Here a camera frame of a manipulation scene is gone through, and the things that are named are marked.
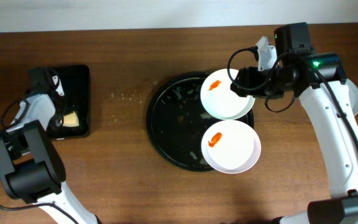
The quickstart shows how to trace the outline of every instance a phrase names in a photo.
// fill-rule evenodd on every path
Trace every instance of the black plate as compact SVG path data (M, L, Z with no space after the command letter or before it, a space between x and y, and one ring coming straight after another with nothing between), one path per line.
M147 132L156 150L172 164L190 171L214 170L201 153L203 134L220 121L201 104L200 90L208 75L191 72L166 82L147 109ZM237 120L254 128L252 110Z

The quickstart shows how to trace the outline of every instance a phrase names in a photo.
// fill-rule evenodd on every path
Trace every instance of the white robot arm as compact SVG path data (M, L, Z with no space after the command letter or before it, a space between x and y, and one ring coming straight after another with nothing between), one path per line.
M63 125L61 118L56 116L57 109L50 95L62 101L65 93L59 77L51 78L56 86L50 90L48 85L37 85L44 89L40 93L32 92L23 99L15 120L0 132L2 186L10 198L20 198L32 205L19 208L0 205L0 208L12 211L39 207L61 224L101 223L68 188L63 162L45 132L52 120L53 124ZM13 163L13 160L30 152L32 159Z
M271 46L263 37L256 47L232 55L227 65L229 78L231 60L239 52L254 53L259 67L240 69L231 90L239 96L265 98L269 110L269 100L281 98L285 92L294 93L291 104L300 99L323 153L332 199L311 202L307 212L276 218L273 223L358 224L358 126L341 61L334 53L314 53L306 23L276 29L275 42L276 46Z

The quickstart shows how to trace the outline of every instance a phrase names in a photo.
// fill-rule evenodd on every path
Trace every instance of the white bowl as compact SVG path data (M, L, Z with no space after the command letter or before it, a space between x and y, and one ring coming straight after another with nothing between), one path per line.
M216 133L222 138L210 147L208 142ZM250 169L258 161L261 145L257 133L240 121L220 121L204 133L201 152L214 169L226 174L238 174Z
M237 77L238 70L230 69L231 77ZM209 90L212 83L221 81L220 85ZM240 97L230 90L232 81L227 74L227 69L218 70L210 74L204 81L200 98L204 109L217 119L229 120L241 118L247 114L255 103L252 96Z
M350 79L346 80L346 84L349 87L349 100L351 102L353 115L356 116L358 114L358 88Z

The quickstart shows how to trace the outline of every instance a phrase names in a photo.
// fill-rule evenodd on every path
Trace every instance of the wooden table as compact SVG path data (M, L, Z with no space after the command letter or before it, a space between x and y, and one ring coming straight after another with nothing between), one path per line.
M224 68L234 51L255 45L263 35L274 43L277 27L0 34L0 116L29 87L28 69L87 64L91 134L54 145L71 190L103 223L252 223L291 215L310 201L329 198L317 138L298 100L279 114L266 110L263 100L255 102L262 155L238 175L179 169L153 148L145 129L148 102L164 81ZM310 33L317 51L336 52L358 86L358 24L311 25ZM256 65L252 54L242 54L232 67ZM272 102L272 108L289 100ZM0 202L23 205L8 198L1 183ZM0 223L53 220L41 209L0 210Z

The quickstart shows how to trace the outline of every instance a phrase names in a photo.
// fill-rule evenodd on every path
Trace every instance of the black cable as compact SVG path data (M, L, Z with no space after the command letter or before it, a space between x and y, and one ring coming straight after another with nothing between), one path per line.
M272 109L270 109L269 107L269 100L270 100L270 97L266 97L266 100L265 100L265 107L270 110L271 112L274 112L274 113L279 113L279 112L283 112L285 110L287 110L288 108L290 108L292 106L292 104L295 102L296 100L296 97L295 97L295 94L292 96L292 100L290 102L290 104L288 106L286 106L284 109L282 110L278 110L278 111L274 111Z
M62 114L62 118L61 118L61 121L62 121L62 127L63 127L63 124L65 123L65 115L64 113Z
M22 119L24 118L24 116L27 114L27 111L29 110L29 106L30 106L30 103L29 103L29 102L27 101L27 99L25 99L25 98L24 98L24 99L19 99L19 100L14 101L13 103L11 103L11 104L5 109L4 113L3 113L2 116L1 116L1 125L2 125L2 127L8 129L7 126L4 124L4 118L5 118L6 114L7 114L7 112L9 111L9 109L11 109L13 105L20 104L21 101L24 101L24 102L25 102L25 108L24 108L22 114L19 116L19 118L17 118L17 119L15 118L15 119L14 119L14 123L13 123L13 124L16 125L17 123L20 123L20 122L22 121Z
M11 105L9 105L9 107L7 108L6 111L9 110L10 107L12 107L14 104L16 104L17 102L13 102ZM2 133L4 133L7 129L15 126L18 122L18 120L15 120L11 125L9 125L8 127L5 127L4 129L0 130L0 136L2 135ZM22 206L22 207L13 207L13 208L9 208L9 207L5 207L3 205L0 204L0 209L1 210L5 210L5 211L20 211L20 210L26 210L26 209L30 209L30 208L38 208L38 207L43 207L43 206L49 206L52 207L56 210L58 210L59 212L61 212L62 214L64 214L67 218L69 218L73 223L78 224L78 222L67 212L65 212L63 209L61 209L60 207L58 207L57 205L55 205L54 203L40 203L40 204L36 204L36 205L26 205L26 206Z
M252 52L253 50L254 50L254 49L253 49L252 47L246 48L246 49L240 49L240 50L234 52L234 54L231 55L231 57L230 57L230 59L229 59L229 61L228 61L228 63L227 63L227 74L229 75L230 80L233 82L233 84L235 84L236 87L238 87L238 88L240 88L240 89L243 89L243 90L247 90L247 91L255 91L255 90L258 90L258 89L264 87L264 86L269 82L269 80L272 78L273 73L274 73L275 68L276 68L276 66L278 65L278 63L279 63L284 57L287 57L288 55L291 54L291 53L288 53L288 52L286 52L286 53L284 53L284 54L281 54L281 55L277 58L277 60L274 62L272 69L270 69L270 70L268 71L266 79L265 79L260 85L255 86L255 87L252 87L252 88L246 88L246 87L241 86L240 84L236 83L236 81L233 79L233 77L231 77L231 74L230 74L230 64L231 64L231 61L233 60L234 56L236 56L238 53L243 52L243 51L250 51L250 52Z

